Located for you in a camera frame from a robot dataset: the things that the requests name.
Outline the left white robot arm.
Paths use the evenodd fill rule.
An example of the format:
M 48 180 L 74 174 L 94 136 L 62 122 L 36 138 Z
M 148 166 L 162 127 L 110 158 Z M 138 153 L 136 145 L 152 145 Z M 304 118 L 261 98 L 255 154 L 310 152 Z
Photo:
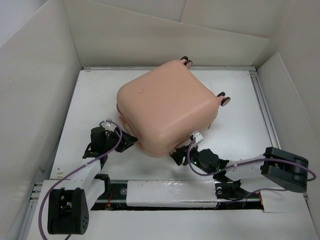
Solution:
M 84 162 L 62 179 L 65 185 L 48 195 L 47 231 L 51 235 L 83 235 L 89 225 L 89 211 L 98 198 L 111 194 L 111 180 L 101 174 L 109 153 L 122 153 L 137 138 L 109 121 L 90 131 L 90 143 L 83 154 Z

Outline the pink hard-shell suitcase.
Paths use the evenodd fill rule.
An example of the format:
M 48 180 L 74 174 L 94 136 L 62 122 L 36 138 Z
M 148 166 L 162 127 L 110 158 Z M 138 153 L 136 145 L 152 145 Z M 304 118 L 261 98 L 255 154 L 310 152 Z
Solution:
M 220 107 L 231 98 L 214 94 L 190 71 L 193 62 L 183 56 L 124 84 L 116 107 L 123 126 L 153 157 L 174 151 L 195 131 L 209 128 Z

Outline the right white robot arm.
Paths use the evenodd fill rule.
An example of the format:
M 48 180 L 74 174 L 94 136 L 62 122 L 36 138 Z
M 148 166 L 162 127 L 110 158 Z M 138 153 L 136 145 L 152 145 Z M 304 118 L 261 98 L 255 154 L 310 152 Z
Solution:
M 194 132 L 190 144 L 177 148 L 170 157 L 199 176 L 212 177 L 218 199 L 240 202 L 260 191 L 307 191 L 309 162 L 301 156 L 267 147 L 257 157 L 232 161 L 220 158 L 209 148 L 199 150 L 202 139 L 201 133 Z

